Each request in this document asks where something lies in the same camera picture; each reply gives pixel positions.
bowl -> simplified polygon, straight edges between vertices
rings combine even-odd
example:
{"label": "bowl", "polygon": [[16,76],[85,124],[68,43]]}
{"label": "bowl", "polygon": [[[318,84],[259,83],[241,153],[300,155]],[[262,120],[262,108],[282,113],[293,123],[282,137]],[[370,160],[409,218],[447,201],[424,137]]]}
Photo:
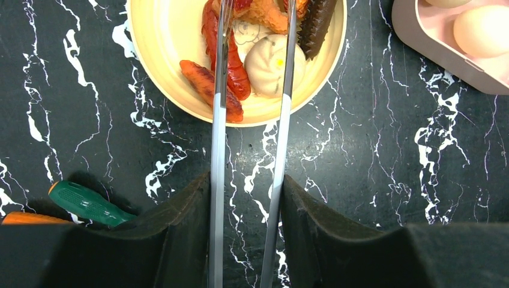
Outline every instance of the bowl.
{"label": "bowl", "polygon": [[509,5],[509,0],[475,0],[442,9],[425,0],[394,0],[394,31],[402,42],[444,67],[475,89],[493,95],[509,95],[509,53],[476,58],[458,46],[453,24],[463,11],[485,5]]}
{"label": "bowl", "polygon": [[[187,113],[212,123],[209,107],[181,74],[180,60],[191,60],[210,68],[201,34],[206,0],[128,0],[127,15],[134,49],[156,87]],[[272,32],[259,25],[236,20],[233,24],[239,56],[244,61],[249,49]],[[346,31],[346,0],[338,0],[320,53],[306,64],[304,81],[294,90],[292,113],[306,105],[334,71]],[[244,120],[228,127],[254,127],[279,119],[280,98],[254,93],[242,101]]]}

pink tray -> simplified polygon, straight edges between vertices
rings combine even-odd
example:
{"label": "pink tray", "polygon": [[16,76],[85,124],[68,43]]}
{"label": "pink tray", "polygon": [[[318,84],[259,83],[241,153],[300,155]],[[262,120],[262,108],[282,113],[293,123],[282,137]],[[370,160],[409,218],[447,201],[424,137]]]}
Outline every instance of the pink tray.
{"label": "pink tray", "polygon": [[458,14],[492,4],[509,6],[509,0],[473,0],[453,9],[437,8],[425,0],[394,0],[393,26],[405,44],[477,90],[509,95],[509,53],[489,59],[471,57],[458,47],[453,37],[453,23]]}

green handle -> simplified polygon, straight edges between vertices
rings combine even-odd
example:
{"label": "green handle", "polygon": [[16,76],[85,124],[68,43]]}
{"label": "green handle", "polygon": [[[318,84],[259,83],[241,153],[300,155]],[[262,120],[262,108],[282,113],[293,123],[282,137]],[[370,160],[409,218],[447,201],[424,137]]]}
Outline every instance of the green handle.
{"label": "green handle", "polygon": [[115,227],[136,217],[120,210],[97,192],[73,182],[55,183],[48,195],[53,202],[65,210],[108,226]]}

orange handle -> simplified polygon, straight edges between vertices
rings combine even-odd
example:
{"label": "orange handle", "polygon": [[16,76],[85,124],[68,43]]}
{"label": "orange handle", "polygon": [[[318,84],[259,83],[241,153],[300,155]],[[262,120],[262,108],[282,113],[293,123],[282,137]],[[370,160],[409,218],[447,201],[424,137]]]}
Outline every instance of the orange handle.
{"label": "orange handle", "polygon": [[26,225],[26,224],[70,224],[72,222],[46,215],[11,212],[4,217],[2,225]]}

plate rim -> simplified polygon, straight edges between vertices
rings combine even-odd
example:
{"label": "plate rim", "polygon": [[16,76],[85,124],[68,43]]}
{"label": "plate rim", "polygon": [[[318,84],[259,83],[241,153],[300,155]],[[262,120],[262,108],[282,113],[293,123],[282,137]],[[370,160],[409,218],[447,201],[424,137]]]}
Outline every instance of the plate rim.
{"label": "plate rim", "polygon": [[[346,38],[346,22],[347,22],[347,3],[346,3],[346,0],[339,0],[343,3],[343,27],[342,27],[342,31],[341,31],[341,39],[340,39],[340,42],[339,42],[339,50],[338,50],[338,53],[336,53],[336,57],[334,58],[334,61],[333,61],[333,66],[329,69],[329,71],[327,72],[327,75],[326,77],[324,77],[323,81],[318,85],[318,89],[315,90],[314,93],[312,93],[311,95],[309,95],[309,97],[307,97],[301,104],[295,106],[291,111],[290,111],[290,115],[294,114],[296,111],[300,110],[300,108],[304,107],[304,105],[308,104],[313,98],[315,98],[315,96],[318,95],[318,93],[320,93],[321,90],[323,90],[324,86],[325,86],[325,83],[327,83],[327,81],[329,81],[329,78],[331,77],[332,73],[334,72],[334,70],[337,68],[337,64],[339,62],[339,58],[341,57],[343,51],[344,51],[344,46],[345,46],[345,38]],[[127,0],[127,2],[125,3],[125,11],[127,13],[127,22],[128,22],[128,28],[129,28],[129,33],[131,34],[131,40],[133,42],[133,46],[134,46],[134,51],[136,52],[136,56],[139,60],[139,62],[142,64],[142,67],[143,67],[143,70],[145,70],[145,73],[148,75],[148,77],[150,78],[150,81],[152,81],[152,83],[157,87],[157,89],[166,97],[168,98],[174,105],[176,105],[177,107],[179,107],[180,109],[182,109],[183,111],[185,111],[186,113],[202,120],[202,121],[205,121],[209,124],[212,124],[212,119],[209,119],[207,117],[204,117],[198,113],[195,113],[193,112],[192,110],[188,109],[187,107],[185,107],[184,105],[180,104],[179,102],[177,102],[173,96],[169,95],[168,92],[166,92],[162,85],[159,84],[158,81],[156,81],[155,77],[152,75],[152,73],[150,72],[150,70],[147,68],[147,64],[145,63],[145,60],[142,56],[142,54],[140,53],[140,50],[138,48],[138,43],[137,43],[137,40],[136,40],[136,36],[134,35],[134,29],[133,29],[133,17],[132,17],[132,13],[131,13],[131,2],[132,0]],[[227,122],[226,123],[226,126],[227,127],[232,127],[232,128],[249,128],[249,127],[258,127],[258,126],[263,126],[263,125],[267,125],[267,124],[270,124],[270,123],[273,123],[273,122],[277,122],[280,120],[280,116],[278,117],[275,117],[275,118],[272,118],[272,119],[269,119],[269,120],[265,120],[265,121],[262,121],[262,122],[256,122],[256,123],[229,123]]]}

